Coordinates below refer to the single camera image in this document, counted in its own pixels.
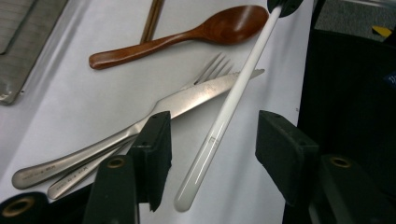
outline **white table surface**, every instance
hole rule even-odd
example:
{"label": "white table surface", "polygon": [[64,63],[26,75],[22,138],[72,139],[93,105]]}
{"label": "white table surface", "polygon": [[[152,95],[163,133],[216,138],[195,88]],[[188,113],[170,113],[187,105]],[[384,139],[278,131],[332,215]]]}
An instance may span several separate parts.
{"label": "white table surface", "polygon": [[[235,46],[188,41],[117,67],[94,71],[88,57],[138,44],[151,1],[69,0],[24,94],[0,107],[0,201],[26,191],[46,192],[55,179],[27,190],[11,185],[19,169],[57,159],[142,119],[155,102],[177,91],[209,59],[224,52],[239,71],[257,36]],[[184,32],[228,7],[266,1],[165,1],[154,38]],[[172,168],[153,213],[140,205],[141,223],[281,223],[284,200],[254,155],[260,110],[297,124],[312,14],[305,0],[279,19],[253,79],[237,107],[190,211],[173,200],[226,94],[172,120]],[[90,184],[93,176],[81,186]]]}

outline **spoon bowl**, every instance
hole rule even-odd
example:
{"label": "spoon bowl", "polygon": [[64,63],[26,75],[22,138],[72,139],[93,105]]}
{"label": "spoon bowl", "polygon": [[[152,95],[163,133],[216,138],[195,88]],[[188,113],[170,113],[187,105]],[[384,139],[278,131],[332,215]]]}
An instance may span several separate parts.
{"label": "spoon bowl", "polygon": [[187,32],[123,49],[95,53],[89,59],[90,67],[104,69],[128,63],[185,40],[199,39],[221,45],[238,44],[257,34],[267,20],[268,12],[263,7],[228,8]]}

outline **gray surface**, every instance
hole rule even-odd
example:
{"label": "gray surface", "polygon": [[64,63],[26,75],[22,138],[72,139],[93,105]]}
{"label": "gray surface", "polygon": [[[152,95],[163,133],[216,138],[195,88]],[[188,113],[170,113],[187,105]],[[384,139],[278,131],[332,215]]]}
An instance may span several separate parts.
{"label": "gray surface", "polygon": [[326,0],[315,29],[383,41],[384,37],[373,34],[373,25],[393,29],[396,26],[396,8]]}

